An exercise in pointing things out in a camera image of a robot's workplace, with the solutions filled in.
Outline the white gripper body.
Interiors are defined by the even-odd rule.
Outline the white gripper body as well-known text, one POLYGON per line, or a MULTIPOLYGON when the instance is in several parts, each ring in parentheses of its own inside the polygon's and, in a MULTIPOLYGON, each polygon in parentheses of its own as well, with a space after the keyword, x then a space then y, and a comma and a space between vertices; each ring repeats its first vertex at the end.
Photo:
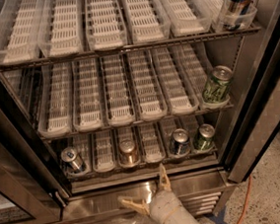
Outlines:
POLYGON ((165 224, 171 215, 182 207, 181 201, 172 191, 158 191, 149 204, 150 217, 165 224))

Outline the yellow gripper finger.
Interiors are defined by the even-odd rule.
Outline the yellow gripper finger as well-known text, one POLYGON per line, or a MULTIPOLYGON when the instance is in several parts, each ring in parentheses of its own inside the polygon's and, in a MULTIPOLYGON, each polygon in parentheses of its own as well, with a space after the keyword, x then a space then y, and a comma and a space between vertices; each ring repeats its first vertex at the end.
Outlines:
POLYGON ((171 182, 170 182, 170 178, 168 178, 166 168, 164 167, 163 164, 160 164, 159 168, 160 168, 160 172, 159 172, 159 179, 160 179, 159 180, 159 188, 162 189, 162 190, 171 191, 172 190, 171 182))
POLYGON ((117 200, 122 206, 132 209, 144 216, 150 214, 149 204, 143 199, 135 200, 130 196, 119 196, 117 200))

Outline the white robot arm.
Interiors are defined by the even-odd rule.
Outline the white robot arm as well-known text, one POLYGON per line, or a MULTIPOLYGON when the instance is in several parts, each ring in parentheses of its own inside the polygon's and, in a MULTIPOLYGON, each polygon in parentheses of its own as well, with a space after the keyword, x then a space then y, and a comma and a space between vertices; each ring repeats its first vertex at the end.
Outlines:
POLYGON ((119 196, 117 200, 120 204, 141 215, 149 216, 159 224, 202 224, 185 209, 180 199, 173 193, 171 181, 164 165, 160 164, 159 168, 159 190, 151 198, 150 202, 142 200, 141 203, 137 203, 134 202, 133 197, 119 196))

